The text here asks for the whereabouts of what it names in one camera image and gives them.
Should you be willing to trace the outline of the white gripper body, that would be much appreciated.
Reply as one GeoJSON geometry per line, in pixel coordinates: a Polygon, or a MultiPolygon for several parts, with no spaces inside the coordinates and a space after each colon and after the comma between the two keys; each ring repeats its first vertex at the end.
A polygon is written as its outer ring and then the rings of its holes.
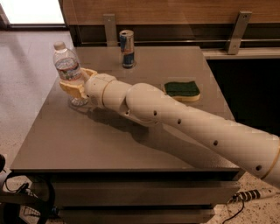
{"type": "Polygon", "coordinates": [[[91,76],[85,83],[84,89],[89,101],[100,109],[104,109],[103,94],[107,85],[115,81],[116,77],[106,74],[98,73],[91,76]]]}

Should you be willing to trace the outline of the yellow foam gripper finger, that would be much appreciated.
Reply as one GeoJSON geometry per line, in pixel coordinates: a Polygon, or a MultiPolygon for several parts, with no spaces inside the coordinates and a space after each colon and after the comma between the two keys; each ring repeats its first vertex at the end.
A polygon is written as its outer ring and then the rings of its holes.
{"type": "Polygon", "coordinates": [[[78,98],[78,99],[86,99],[87,95],[85,93],[85,88],[83,84],[80,85],[72,85],[65,82],[59,83],[61,89],[66,92],[68,95],[78,98]]]}
{"type": "Polygon", "coordinates": [[[83,79],[85,82],[87,82],[92,76],[97,75],[97,72],[92,69],[82,68],[81,71],[82,71],[83,79]]]}

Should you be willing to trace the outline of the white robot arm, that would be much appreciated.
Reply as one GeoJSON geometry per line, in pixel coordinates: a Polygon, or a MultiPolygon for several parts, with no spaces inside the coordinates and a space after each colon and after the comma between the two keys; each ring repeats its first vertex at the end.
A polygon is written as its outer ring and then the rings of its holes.
{"type": "Polygon", "coordinates": [[[279,137],[186,106],[146,83],[130,85],[106,73],[58,70],[60,87],[143,126],[164,123],[187,134],[262,181],[280,187],[279,137]]]}

